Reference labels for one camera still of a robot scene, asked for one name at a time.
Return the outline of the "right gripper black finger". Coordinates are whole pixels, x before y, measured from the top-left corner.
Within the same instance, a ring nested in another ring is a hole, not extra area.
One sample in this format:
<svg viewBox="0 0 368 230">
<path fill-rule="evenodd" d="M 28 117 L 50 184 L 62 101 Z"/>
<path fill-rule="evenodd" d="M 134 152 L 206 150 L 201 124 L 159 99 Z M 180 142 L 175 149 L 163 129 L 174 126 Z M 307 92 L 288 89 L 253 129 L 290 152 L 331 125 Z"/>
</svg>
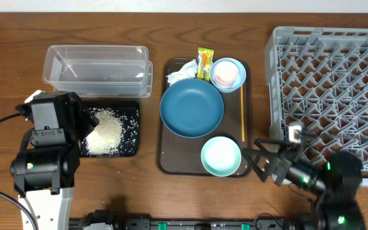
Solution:
<svg viewBox="0 0 368 230">
<path fill-rule="evenodd" d="M 264 183 L 269 177 L 267 167 L 270 164 L 270 160 L 273 155 L 268 151 L 251 148 L 243 148 L 241 155 L 247 161 L 251 169 L 256 173 L 258 178 Z"/>
<path fill-rule="evenodd" d="M 264 149 L 264 144 L 269 145 L 271 150 L 287 149 L 287 148 L 297 145 L 297 143 L 294 143 L 294 142 L 276 140 L 276 139 L 264 139 L 264 138 L 255 138 L 254 144 L 260 150 Z"/>
</svg>

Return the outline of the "mint green bowl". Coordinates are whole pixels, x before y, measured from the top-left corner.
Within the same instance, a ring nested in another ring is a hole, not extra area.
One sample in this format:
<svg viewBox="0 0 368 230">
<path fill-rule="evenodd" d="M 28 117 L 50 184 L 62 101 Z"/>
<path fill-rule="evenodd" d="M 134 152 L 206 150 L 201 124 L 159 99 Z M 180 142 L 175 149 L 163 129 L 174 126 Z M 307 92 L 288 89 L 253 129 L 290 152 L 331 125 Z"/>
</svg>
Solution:
<svg viewBox="0 0 368 230">
<path fill-rule="evenodd" d="M 241 161 L 240 148 L 228 137 L 213 137 L 206 141 L 201 149 L 203 167 L 214 176 L 232 175 L 238 170 Z"/>
</svg>

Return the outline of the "dark blue plate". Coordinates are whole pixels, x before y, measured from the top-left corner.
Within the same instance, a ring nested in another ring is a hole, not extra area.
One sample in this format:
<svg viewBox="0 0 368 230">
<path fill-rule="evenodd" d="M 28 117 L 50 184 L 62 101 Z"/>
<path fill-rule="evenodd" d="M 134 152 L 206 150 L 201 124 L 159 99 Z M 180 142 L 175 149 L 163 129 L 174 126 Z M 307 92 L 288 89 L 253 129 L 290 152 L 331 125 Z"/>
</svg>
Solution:
<svg viewBox="0 0 368 230">
<path fill-rule="evenodd" d="M 224 116 L 224 101 L 210 83 L 185 79 L 169 86 L 160 101 L 160 117 L 174 134 L 186 138 L 205 136 Z"/>
</svg>

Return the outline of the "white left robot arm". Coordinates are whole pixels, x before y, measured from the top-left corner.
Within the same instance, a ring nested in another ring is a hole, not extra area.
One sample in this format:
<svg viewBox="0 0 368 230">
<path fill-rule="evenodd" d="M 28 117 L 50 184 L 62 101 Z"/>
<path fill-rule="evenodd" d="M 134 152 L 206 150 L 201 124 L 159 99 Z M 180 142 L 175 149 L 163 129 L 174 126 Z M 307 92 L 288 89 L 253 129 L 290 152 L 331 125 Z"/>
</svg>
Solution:
<svg viewBox="0 0 368 230">
<path fill-rule="evenodd" d="M 24 229 L 68 229 L 81 142 L 99 124 L 74 92 L 41 92 L 16 106 L 34 127 L 10 166 Z"/>
</svg>

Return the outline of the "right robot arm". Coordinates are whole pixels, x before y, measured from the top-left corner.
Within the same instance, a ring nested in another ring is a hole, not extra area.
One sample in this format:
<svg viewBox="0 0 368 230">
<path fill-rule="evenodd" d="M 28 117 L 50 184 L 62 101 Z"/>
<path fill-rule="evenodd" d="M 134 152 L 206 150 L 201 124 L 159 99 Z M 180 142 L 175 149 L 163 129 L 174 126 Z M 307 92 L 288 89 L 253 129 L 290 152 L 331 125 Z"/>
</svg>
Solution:
<svg viewBox="0 0 368 230">
<path fill-rule="evenodd" d="M 278 186 L 287 180 L 291 185 L 316 196 L 307 197 L 311 212 L 303 213 L 283 229 L 365 229 L 365 222 L 355 196 L 362 183 L 362 161 L 353 153 L 332 154 L 323 167 L 302 158 L 307 138 L 300 142 L 257 138 L 257 149 L 243 148 L 242 157 L 265 182 L 273 176 Z"/>
</svg>

